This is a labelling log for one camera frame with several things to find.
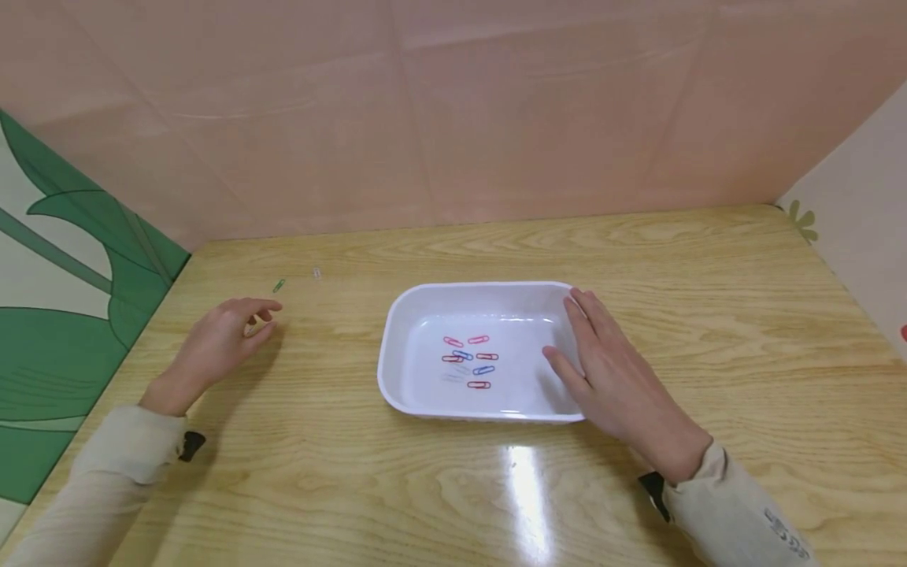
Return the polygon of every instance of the left hand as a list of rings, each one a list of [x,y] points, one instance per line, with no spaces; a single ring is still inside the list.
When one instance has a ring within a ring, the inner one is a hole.
[[[228,299],[201,318],[189,332],[170,367],[148,386],[139,406],[162,415],[186,415],[205,391],[251,357],[274,333],[272,299]],[[246,337],[256,316],[267,325]]]

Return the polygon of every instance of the white plastic tray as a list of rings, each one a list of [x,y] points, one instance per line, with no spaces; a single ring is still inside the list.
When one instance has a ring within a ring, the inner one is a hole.
[[[570,288],[511,281],[408,289],[387,314],[378,358],[381,394],[401,412],[422,417],[580,421],[580,409],[541,353],[554,345],[576,363],[562,304]],[[473,358],[442,360],[457,356],[454,351]],[[482,374],[482,367],[493,370]]]

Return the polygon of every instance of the green leaf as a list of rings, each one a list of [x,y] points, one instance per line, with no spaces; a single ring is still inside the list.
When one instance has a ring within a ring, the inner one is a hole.
[[[126,355],[111,325],[87,315],[0,308],[0,327],[4,421],[87,415]]]
[[[120,202],[104,191],[79,191],[44,197],[31,206],[30,215],[67,220],[101,243],[143,268],[155,271],[139,239],[122,213]]]
[[[116,250],[107,248],[107,258],[113,274],[111,295],[150,317],[170,287],[157,274],[130,262]]]
[[[0,111],[0,126],[19,167],[43,194],[101,190],[97,183],[67,163],[3,111]]]
[[[25,431],[0,427],[0,497],[29,504],[60,455],[73,440],[66,431]]]
[[[136,266],[115,250],[107,249],[113,271],[113,292],[107,304],[113,334],[132,348],[169,287],[156,274]]]
[[[0,421],[0,427],[28,429],[30,431],[68,431],[75,433],[82,426],[86,415],[60,417],[58,419],[35,419],[32,421]]]
[[[182,267],[189,261],[190,253],[173,240],[164,236],[160,230],[155,229],[141,217],[139,217],[139,224],[144,229],[145,234],[148,235],[149,242],[157,252],[158,258],[161,259],[161,263],[171,279],[176,279],[180,275]]]
[[[111,297],[107,304],[107,317],[110,318],[113,334],[126,348],[132,348],[142,330],[148,325],[151,315],[116,297]]]

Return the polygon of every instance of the wrist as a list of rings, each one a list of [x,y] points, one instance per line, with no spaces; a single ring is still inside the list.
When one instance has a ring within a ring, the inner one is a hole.
[[[669,484],[676,486],[693,478],[713,440],[686,414],[670,422],[658,428],[658,435],[640,443],[638,451]]]
[[[202,394],[195,391],[190,382],[165,371],[145,388],[139,407],[155,414],[183,417]]]

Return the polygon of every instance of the green leaf pattern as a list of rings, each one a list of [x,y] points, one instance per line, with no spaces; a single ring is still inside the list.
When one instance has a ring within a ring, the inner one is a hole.
[[[65,220],[91,234],[103,244],[112,271],[110,280],[100,276],[0,209],[0,232],[110,294],[108,319],[0,307],[0,325],[15,330],[0,343],[0,446],[4,457],[16,455],[0,466],[0,497],[30,503],[189,254],[3,111],[0,131],[19,168],[44,194],[28,214]]]

